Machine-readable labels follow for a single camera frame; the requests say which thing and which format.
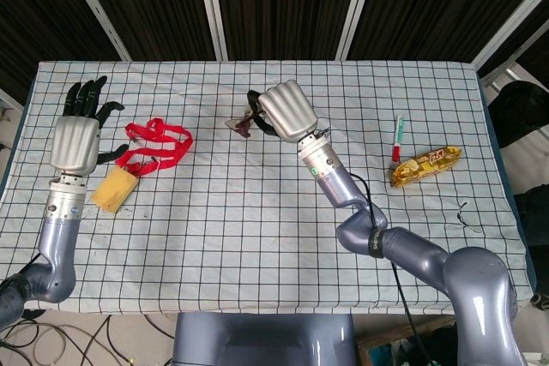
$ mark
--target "yellow sponge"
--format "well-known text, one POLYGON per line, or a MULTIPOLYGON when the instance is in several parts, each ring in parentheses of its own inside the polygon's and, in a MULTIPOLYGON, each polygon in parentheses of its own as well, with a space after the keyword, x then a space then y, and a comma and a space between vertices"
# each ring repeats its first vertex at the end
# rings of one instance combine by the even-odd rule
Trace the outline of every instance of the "yellow sponge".
POLYGON ((95 190, 92 202, 107 212, 116 213, 137 182, 137 177, 115 166, 95 190))

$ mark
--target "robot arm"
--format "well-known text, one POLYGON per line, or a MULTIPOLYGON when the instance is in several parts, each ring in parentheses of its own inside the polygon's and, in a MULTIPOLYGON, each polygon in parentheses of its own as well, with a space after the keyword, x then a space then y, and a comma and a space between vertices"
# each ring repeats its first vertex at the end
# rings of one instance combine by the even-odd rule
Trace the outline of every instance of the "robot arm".
POLYGON ((388 228, 383 212, 375 205, 370 210, 328 140, 314 135, 317 116, 295 81, 269 89, 259 102, 281 139, 298 143, 299 157, 331 204, 358 209, 338 226, 340 243, 357 254, 385 257, 448 296, 455 311, 460 365, 526 366, 512 333, 515 292, 501 259, 481 248, 450 254, 411 231, 388 228))
POLYGON ((100 153, 100 130, 112 110, 124 107, 106 103, 95 113, 103 76, 82 88, 75 84, 67 95, 63 116, 57 120, 51 165, 60 176, 50 182, 50 194, 40 229, 39 261, 31 261, 0 285, 0 327, 21 317, 25 302, 59 303, 75 288, 74 256, 81 213, 86 198, 86 178, 97 164, 121 156, 128 145, 100 153))

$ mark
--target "white checkered cloth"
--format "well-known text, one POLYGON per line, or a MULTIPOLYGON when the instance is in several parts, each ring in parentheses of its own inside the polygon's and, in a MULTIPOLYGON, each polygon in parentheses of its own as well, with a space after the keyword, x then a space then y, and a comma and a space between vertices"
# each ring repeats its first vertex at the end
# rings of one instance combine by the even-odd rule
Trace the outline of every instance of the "white checkered cloth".
MULTIPOLYGON (((519 301, 531 289, 474 67, 446 62, 42 63, 0 207, 0 278, 36 253, 49 180, 53 124, 69 87, 107 75, 101 102, 126 108, 103 128, 101 151, 128 142, 124 126, 153 117, 196 141, 175 168, 140 180, 116 215, 89 196, 112 165, 88 180, 76 245, 77 284, 59 305, 79 312, 221 310, 260 313, 402 313, 389 262, 354 255, 335 237, 352 212, 334 210, 300 164, 297 148, 224 122, 241 117, 249 89, 295 79, 330 127, 334 150, 363 176, 391 225, 444 249, 480 246, 510 268, 519 301), (390 187, 395 115, 401 157, 456 145, 453 168, 390 187)), ((414 313, 451 313, 442 293, 401 271, 414 313)))

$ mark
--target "yellow snack wrapper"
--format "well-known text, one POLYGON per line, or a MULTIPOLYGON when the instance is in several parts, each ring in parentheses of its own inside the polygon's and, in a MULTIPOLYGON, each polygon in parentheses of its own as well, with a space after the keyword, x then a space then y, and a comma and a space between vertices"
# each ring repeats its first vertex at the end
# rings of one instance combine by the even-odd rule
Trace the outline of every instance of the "yellow snack wrapper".
POLYGON ((95 190, 92 202, 107 212, 116 213, 138 181, 131 173, 115 166, 95 190))
POLYGON ((459 147, 447 146, 400 163, 393 172, 391 186, 401 188, 423 177, 446 171, 457 163, 461 154, 459 147))

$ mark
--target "red lanyard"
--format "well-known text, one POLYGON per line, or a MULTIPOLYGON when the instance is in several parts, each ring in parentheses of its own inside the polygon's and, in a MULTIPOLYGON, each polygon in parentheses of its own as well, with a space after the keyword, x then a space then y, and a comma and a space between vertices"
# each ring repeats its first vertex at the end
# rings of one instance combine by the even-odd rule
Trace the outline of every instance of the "red lanyard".
POLYGON ((120 158, 118 158, 116 163, 122 168, 125 167, 126 171, 134 176, 143 176, 153 171, 175 166, 192 145, 192 135, 189 131, 181 126, 171 126, 170 124, 165 124, 162 119, 157 117, 149 120, 146 127, 139 124, 130 123, 126 126, 126 135, 128 135, 130 139, 142 137, 145 141, 157 141, 161 143, 171 142, 174 144, 173 149, 152 149, 150 147, 141 147, 139 149, 129 150, 124 153, 120 158), (171 136, 165 135, 164 132, 166 130, 179 133, 180 135, 185 135, 186 139, 184 141, 178 141, 171 136), (144 164, 129 163, 134 154, 145 154, 148 156, 154 156, 155 158, 167 159, 163 159, 161 161, 154 160, 144 164))

